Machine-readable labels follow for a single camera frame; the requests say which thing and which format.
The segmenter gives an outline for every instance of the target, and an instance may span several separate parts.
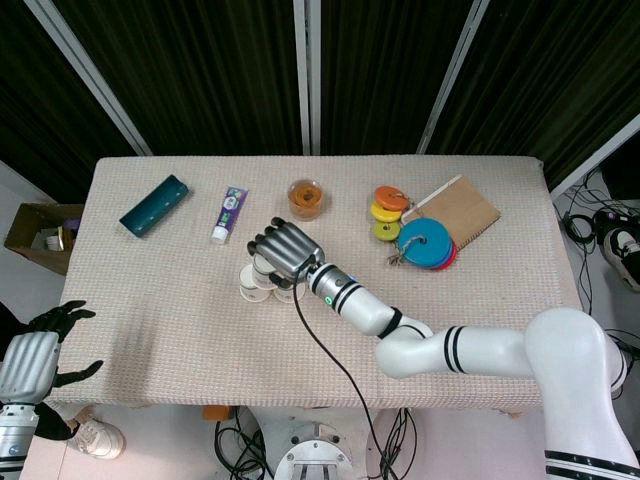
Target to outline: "kraft paper notebook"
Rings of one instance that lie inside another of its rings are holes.
[[[500,212],[467,177],[458,175],[402,215],[402,223],[420,217],[442,223],[461,250],[498,220]]]

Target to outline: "robotic arm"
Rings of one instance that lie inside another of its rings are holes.
[[[315,295],[363,334],[378,336],[376,360],[393,378],[430,372],[534,378],[544,405],[549,478],[640,477],[611,403],[611,391],[625,379],[626,361],[585,313],[550,309],[524,333],[453,326],[434,334],[325,263],[320,246],[280,218],[249,242],[248,250],[276,268],[274,283],[308,282]]]
[[[95,313],[77,310],[83,301],[68,302],[34,318],[27,333],[15,336],[0,366],[0,480],[17,480],[38,425],[35,405],[53,387],[89,378],[102,366],[92,363],[80,372],[57,373],[60,345],[75,322]]]

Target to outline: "blue ring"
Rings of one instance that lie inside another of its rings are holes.
[[[398,247],[401,248],[415,236],[423,236],[427,241],[414,241],[404,252],[404,257],[412,264],[423,268],[438,268],[451,256],[453,241],[440,222],[431,218],[417,218],[409,222],[400,231]]]

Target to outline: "textured tablecloth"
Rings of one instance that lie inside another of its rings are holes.
[[[169,174],[189,196],[144,239],[118,219]],[[372,192],[392,184],[422,199],[457,174],[471,179],[502,218],[442,272],[390,267],[373,238]],[[97,317],[68,336],[61,371],[95,359],[91,379],[53,399],[114,404],[358,406],[345,376],[313,343],[293,305],[242,299],[246,243],[275,215],[290,219],[286,191],[299,178],[330,196],[316,220],[298,223],[328,261],[383,301],[434,331],[450,325],[524,329],[541,310],[578,306],[541,162],[528,157],[135,157],[99,162],[63,300],[85,299]],[[250,190],[225,246],[210,242],[227,185]],[[540,404],[529,379],[451,373],[385,377],[364,337],[311,294],[302,310],[351,371],[372,407],[495,407]]]

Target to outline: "toothpaste tube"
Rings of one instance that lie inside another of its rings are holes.
[[[247,198],[249,190],[238,187],[227,187],[227,193],[224,196],[222,202],[222,208],[220,209],[220,215],[213,232],[211,232],[211,240],[222,245],[229,236],[229,232],[233,228],[233,224],[238,218],[240,208],[244,203],[244,199]]]

